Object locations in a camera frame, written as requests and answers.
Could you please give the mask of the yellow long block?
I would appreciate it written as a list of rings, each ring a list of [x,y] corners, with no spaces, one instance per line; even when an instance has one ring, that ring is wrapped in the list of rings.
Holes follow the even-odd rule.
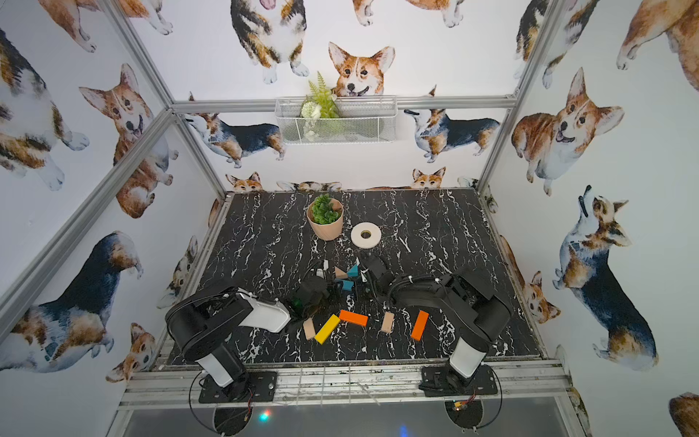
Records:
[[[337,329],[340,324],[340,317],[333,314],[329,317],[329,320],[323,325],[323,327],[316,333],[314,340],[319,344],[324,344],[326,340],[332,335],[333,331]]]

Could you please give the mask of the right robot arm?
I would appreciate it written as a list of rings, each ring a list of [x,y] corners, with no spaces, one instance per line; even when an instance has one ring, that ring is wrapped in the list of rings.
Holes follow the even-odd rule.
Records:
[[[396,276],[376,255],[359,258],[359,272],[371,293],[393,307],[435,308],[455,329],[449,366],[461,378],[473,377],[513,316],[513,306],[487,280],[467,267],[440,277]]]

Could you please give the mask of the small teal block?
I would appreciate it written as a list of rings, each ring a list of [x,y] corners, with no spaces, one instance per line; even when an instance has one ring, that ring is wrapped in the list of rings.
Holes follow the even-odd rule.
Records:
[[[358,276],[360,276],[360,269],[359,269],[359,266],[358,266],[358,265],[352,266],[352,267],[348,270],[347,275],[348,275],[349,278],[357,278]]]

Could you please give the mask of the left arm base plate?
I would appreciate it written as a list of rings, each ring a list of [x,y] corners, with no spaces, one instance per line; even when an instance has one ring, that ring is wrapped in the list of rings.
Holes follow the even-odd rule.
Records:
[[[276,371],[253,371],[221,388],[214,379],[207,375],[200,383],[198,402],[272,402],[279,374]]]

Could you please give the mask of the wooden triangle block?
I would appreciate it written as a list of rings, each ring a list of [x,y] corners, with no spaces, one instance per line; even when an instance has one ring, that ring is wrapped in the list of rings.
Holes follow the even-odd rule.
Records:
[[[343,279],[349,278],[349,276],[345,271],[336,267],[335,268],[335,278],[339,279],[339,280],[343,280]]]

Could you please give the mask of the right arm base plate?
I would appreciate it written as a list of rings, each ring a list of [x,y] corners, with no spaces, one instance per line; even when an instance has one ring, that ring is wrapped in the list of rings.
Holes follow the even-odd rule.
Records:
[[[422,367],[419,389],[426,397],[495,395],[499,385],[493,369],[482,364],[471,377],[463,377],[451,366]]]

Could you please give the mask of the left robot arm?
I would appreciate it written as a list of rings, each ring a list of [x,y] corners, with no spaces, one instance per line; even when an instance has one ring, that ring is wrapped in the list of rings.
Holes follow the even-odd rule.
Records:
[[[250,388],[249,373],[240,355],[225,341],[240,328],[281,333],[297,327],[329,302],[340,287],[315,275],[301,280],[285,300],[254,296],[230,279],[207,286],[202,292],[174,305],[165,321],[181,355],[196,362],[232,399]]]

